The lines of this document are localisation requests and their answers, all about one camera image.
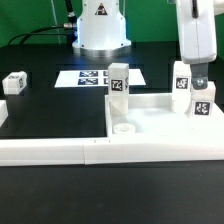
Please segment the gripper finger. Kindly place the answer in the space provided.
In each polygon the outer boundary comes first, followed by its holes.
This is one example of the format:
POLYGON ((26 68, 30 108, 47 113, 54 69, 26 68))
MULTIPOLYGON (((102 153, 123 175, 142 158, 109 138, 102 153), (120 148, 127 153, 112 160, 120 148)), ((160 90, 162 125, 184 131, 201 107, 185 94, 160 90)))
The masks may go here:
POLYGON ((208 64, 192 64, 191 69, 191 83, 195 90, 206 89, 208 86, 208 64))

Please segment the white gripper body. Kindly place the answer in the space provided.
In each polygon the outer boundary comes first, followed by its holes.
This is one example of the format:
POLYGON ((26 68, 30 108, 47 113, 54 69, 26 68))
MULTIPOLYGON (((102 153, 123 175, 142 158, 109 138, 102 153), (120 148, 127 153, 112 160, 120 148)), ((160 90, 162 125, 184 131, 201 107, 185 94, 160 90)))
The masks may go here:
POLYGON ((213 0, 176 0, 176 13, 182 61, 214 61, 217 44, 213 0))

